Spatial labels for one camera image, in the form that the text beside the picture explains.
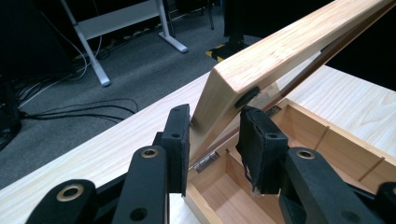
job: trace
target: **metal hinge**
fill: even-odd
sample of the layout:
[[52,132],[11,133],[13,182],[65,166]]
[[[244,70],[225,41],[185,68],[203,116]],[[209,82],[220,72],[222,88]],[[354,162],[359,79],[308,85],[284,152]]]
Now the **metal hinge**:
[[211,152],[209,155],[205,156],[199,162],[194,164],[195,171],[198,174],[201,173],[204,169],[206,169],[206,167],[216,161],[219,157],[220,155],[216,151]]

